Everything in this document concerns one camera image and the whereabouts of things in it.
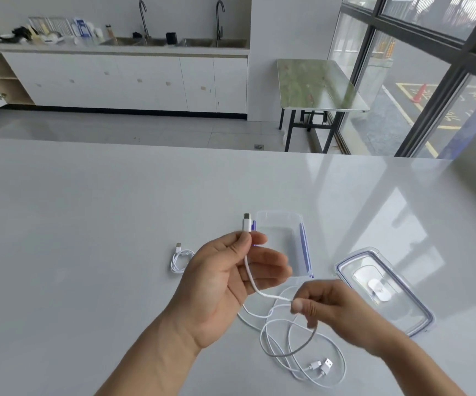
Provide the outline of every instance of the glass-top table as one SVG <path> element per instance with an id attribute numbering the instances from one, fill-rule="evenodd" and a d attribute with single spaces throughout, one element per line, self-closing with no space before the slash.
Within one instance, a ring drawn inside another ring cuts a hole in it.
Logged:
<path id="1" fill-rule="evenodd" d="M 285 109 L 291 109 L 291 120 L 287 131 L 286 151 L 289 149 L 293 128 L 330 129 L 323 152 L 327 152 L 336 131 L 339 130 L 342 112 L 366 112 L 370 108 L 346 77 L 339 65 L 329 59 L 278 59 L 278 82 L 282 113 L 279 129 L 282 129 Z M 295 123 L 296 110 L 301 111 L 300 123 Z M 311 110 L 305 123 L 305 110 Z M 328 113 L 335 113 L 332 124 L 328 124 Z M 322 124 L 314 124 L 314 115 L 322 115 Z"/>

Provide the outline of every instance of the sink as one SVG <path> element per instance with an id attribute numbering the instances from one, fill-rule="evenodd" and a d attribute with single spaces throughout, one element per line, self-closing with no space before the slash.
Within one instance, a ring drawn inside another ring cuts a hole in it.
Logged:
<path id="1" fill-rule="evenodd" d="M 245 48 L 247 40 L 245 39 L 221 39 L 216 40 L 216 47 Z"/>
<path id="2" fill-rule="evenodd" d="M 101 46 L 139 46 L 142 39 L 133 39 L 131 37 L 116 37 L 101 43 Z"/>
<path id="3" fill-rule="evenodd" d="M 176 47 L 216 47 L 215 39 L 183 39 Z"/>
<path id="4" fill-rule="evenodd" d="M 150 39 L 142 39 L 139 46 L 166 46 L 167 39 L 151 37 Z"/>

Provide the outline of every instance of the red traffic cone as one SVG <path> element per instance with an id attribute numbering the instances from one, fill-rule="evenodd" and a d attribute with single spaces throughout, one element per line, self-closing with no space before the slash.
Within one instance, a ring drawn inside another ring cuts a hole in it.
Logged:
<path id="1" fill-rule="evenodd" d="M 421 101 L 421 96 L 423 95 L 423 93 L 425 93 L 426 88 L 427 88 L 426 84 L 422 85 L 419 88 L 419 92 L 416 93 L 416 95 L 412 98 L 413 103 L 419 103 Z"/>

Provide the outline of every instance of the faucet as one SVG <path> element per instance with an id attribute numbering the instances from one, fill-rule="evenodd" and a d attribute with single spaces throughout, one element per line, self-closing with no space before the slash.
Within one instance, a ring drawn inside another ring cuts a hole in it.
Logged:
<path id="1" fill-rule="evenodd" d="M 142 14 L 142 8 L 146 11 L 146 5 L 143 0 L 139 0 L 139 11 L 141 12 L 141 19 L 142 19 L 142 26 L 145 29 L 145 39 L 148 39 L 150 36 L 148 35 L 148 29 L 146 28 L 145 16 Z"/>
<path id="2" fill-rule="evenodd" d="M 223 1 L 218 0 L 216 3 L 216 40 L 221 40 L 223 36 L 223 26 L 220 26 L 220 9 L 218 8 L 220 4 L 222 5 L 222 12 L 225 12 Z"/>

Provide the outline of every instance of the person's right hand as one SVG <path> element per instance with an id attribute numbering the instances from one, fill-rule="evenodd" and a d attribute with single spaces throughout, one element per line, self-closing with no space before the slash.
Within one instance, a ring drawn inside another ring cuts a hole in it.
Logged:
<path id="1" fill-rule="evenodd" d="M 341 338 L 374 356 L 384 352 L 390 339 L 406 336 L 339 279 L 306 282 L 296 292 L 291 312 L 303 314 L 308 328 L 315 328 L 317 320 L 324 322 Z"/>

